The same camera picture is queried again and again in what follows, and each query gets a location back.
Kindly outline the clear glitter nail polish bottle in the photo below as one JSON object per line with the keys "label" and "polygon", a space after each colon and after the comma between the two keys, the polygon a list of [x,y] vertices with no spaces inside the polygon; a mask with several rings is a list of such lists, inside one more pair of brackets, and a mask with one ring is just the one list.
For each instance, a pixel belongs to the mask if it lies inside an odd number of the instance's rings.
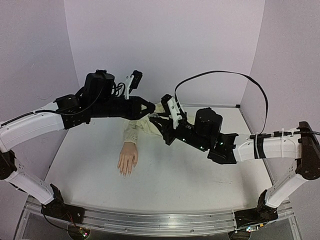
{"label": "clear glitter nail polish bottle", "polygon": [[160,118],[160,116],[157,114],[157,113],[150,113],[149,115],[148,115],[148,118],[149,119],[159,119]]}

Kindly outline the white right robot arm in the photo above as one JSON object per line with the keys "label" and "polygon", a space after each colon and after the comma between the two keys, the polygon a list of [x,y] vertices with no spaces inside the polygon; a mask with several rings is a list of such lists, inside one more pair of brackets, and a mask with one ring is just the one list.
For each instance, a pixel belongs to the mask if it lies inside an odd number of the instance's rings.
{"label": "white right robot arm", "polygon": [[222,133],[223,117],[211,108],[199,109],[194,123],[180,113],[152,113],[148,116],[171,145],[180,140],[220,165],[233,165],[258,159],[294,159],[285,174],[259,197],[256,210],[276,209],[284,199],[308,181],[320,177],[320,144],[317,132],[305,121],[297,128],[271,133]]}

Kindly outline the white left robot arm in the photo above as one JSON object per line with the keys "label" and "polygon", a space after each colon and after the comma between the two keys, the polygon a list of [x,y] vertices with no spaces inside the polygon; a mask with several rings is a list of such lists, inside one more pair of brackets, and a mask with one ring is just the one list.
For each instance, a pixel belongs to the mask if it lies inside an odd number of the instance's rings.
{"label": "white left robot arm", "polygon": [[92,118],[139,120],[155,110],[155,105],[139,96],[137,89],[142,72],[134,70],[125,82],[115,83],[115,76],[96,70],[86,76],[84,86],[76,94],[56,98],[47,105],[0,124],[0,179],[26,192],[56,218],[68,213],[60,190],[40,178],[27,174],[16,159],[13,148],[44,134],[69,130],[89,124]]}

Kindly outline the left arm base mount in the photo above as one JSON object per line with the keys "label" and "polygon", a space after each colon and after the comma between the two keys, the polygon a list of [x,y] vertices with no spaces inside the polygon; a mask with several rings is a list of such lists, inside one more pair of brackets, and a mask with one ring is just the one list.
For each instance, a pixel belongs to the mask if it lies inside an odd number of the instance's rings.
{"label": "left arm base mount", "polygon": [[49,216],[74,224],[81,224],[84,219],[85,209],[83,207],[66,204],[61,191],[52,183],[50,187],[53,190],[53,200],[41,207],[41,213],[46,217]]}

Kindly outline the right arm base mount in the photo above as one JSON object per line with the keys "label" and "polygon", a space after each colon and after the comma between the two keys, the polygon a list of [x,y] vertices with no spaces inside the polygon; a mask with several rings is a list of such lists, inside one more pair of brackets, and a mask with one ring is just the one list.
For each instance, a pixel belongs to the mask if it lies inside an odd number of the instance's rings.
{"label": "right arm base mount", "polygon": [[257,206],[255,208],[237,210],[234,213],[236,229],[241,230],[249,226],[266,224],[278,219],[277,208],[272,208],[266,205],[267,190],[259,196]]}

